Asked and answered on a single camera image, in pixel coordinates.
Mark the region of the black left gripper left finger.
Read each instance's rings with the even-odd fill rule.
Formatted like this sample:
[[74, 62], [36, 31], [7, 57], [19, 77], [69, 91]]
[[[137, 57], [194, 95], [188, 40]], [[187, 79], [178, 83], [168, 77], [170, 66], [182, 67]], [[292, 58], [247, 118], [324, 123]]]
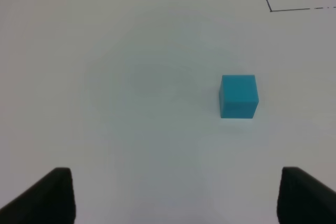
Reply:
[[75, 223], [73, 188], [71, 169], [54, 168], [1, 208], [1, 223]]

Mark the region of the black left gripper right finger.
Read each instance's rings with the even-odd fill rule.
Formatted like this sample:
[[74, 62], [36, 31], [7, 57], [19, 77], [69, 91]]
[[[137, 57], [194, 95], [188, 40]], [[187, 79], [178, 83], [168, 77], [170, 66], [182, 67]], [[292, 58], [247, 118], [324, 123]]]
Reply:
[[277, 217], [279, 223], [335, 223], [335, 191], [298, 167], [284, 167]]

